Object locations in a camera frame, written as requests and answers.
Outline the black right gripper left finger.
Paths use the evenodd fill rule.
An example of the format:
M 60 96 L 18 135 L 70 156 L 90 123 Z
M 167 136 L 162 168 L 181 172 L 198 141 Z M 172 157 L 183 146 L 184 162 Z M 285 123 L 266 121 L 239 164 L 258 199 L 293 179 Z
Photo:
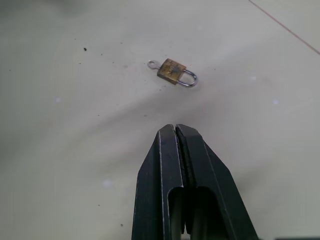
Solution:
M 179 240 L 185 227 L 183 173 L 174 126 L 157 131 L 137 174 L 133 240 Z

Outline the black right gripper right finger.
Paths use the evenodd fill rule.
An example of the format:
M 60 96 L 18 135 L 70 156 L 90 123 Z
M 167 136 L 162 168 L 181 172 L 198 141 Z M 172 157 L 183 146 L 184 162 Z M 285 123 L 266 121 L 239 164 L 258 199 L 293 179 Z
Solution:
M 192 240 L 257 240 L 235 181 L 200 133 L 175 128 L 188 180 L 186 230 Z

